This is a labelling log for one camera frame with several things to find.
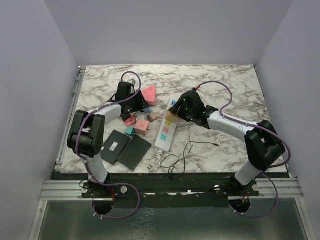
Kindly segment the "light blue plug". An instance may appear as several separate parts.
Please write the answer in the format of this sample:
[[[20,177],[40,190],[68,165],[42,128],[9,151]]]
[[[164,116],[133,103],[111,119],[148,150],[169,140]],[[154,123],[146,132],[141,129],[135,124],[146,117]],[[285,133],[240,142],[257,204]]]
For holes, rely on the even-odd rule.
[[[144,113],[151,113],[153,111],[152,107],[144,108],[142,110]]]

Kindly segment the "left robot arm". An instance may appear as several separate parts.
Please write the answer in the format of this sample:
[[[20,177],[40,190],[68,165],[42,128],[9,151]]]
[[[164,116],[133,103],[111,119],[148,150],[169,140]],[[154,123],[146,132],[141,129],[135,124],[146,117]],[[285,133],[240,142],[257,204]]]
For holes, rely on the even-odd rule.
[[[122,118],[124,122],[134,119],[134,112],[140,112],[149,105],[144,99],[141,87],[131,82],[120,81],[115,95],[105,105],[92,111],[75,112],[67,137],[67,147],[84,161],[88,180],[97,196],[106,197],[111,186],[106,182],[108,171],[100,154],[103,147],[105,125]]]

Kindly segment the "pink cube socket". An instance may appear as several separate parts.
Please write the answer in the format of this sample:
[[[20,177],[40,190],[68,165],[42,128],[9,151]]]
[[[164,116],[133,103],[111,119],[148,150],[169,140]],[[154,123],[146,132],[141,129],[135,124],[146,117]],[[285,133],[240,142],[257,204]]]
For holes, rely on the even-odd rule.
[[[135,132],[138,135],[146,136],[149,130],[150,122],[148,120],[139,119],[135,126]]]

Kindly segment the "orange tan plug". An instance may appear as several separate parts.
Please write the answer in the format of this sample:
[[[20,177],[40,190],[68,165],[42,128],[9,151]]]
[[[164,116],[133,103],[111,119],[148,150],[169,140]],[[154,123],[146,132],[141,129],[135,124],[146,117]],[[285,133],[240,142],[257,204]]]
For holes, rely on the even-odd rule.
[[[164,118],[166,121],[169,121],[171,123],[175,123],[179,119],[177,115],[171,113],[169,110],[166,111]]]

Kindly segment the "pink triangular power strip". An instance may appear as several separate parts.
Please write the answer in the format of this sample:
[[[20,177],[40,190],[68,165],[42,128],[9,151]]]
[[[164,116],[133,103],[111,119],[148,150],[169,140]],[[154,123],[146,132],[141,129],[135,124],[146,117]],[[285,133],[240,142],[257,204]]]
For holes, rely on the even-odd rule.
[[[154,106],[156,104],[156,86],[155,85],[149,86],[143,89],[141,92],[145,101],[150,106]]]

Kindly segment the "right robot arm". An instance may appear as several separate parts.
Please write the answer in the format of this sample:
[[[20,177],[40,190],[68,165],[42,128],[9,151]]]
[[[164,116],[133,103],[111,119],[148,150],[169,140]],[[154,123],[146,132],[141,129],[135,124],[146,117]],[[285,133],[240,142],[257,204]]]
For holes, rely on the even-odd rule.
[[[248,184],[268,170],[284,153],[285,147],[277,138],[273,125],[267,121],[244,122],[231,118],[210,105],[204,105],[196,90],[190,90],[180,96],[178,101],[167,110],[165,119],[172,123],[178,119],[193,122],[208,130],[215,130],[245,143],[248,162],[234,175],[229,189],[240,196],[248,189]]]

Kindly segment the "pink square plug adapter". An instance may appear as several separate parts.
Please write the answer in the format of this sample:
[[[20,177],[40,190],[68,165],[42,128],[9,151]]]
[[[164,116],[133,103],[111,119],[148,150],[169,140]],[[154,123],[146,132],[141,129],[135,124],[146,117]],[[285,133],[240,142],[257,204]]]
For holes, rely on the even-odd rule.
[[[127,126],[127,127],[130,127],[132,126],[133,124],[135,124],[137,121],[137,117],[134,115],[134,116],[131,116],[130,118],[128,118],[127,120],[124,120],[123,123]]]

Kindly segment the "white power strip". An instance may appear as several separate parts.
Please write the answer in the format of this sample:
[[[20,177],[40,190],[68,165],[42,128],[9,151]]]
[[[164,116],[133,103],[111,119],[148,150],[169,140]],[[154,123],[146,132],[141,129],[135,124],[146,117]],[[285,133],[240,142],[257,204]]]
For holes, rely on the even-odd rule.
[[[171,107],[175,106],[176,102],[177,101],[174,98],[169,99],[166,110],[164,111],[160,129],[154,144],[156,149],[162,150],[165,153],[170,151],[170,147],[171,147],[173,137],[176,131],[177,123],[178,123],[177,121],[171,122],[169,120],[166,120],[166,114]]]

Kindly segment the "beige pink USB charger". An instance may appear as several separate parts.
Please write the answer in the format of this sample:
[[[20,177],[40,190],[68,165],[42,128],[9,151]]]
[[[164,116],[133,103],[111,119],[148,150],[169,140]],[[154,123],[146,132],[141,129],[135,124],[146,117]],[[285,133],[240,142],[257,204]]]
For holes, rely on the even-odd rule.
[[[154,113],[154,112],[151,112],[147,115],[147,120],[151,123],[153,123],[154,121],[156,121],[157,119],[159,118],[159,116]]]

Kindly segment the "teal charger plug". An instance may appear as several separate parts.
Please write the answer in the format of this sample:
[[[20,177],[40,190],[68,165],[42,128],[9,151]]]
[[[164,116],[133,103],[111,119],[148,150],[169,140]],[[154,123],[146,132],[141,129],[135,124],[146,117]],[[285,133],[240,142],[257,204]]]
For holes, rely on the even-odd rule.
[[[134,127],[130,126],[125,130],[125,134],[130,136],[130,137],[133,137],[136,134],[136,130],[135,130]]]

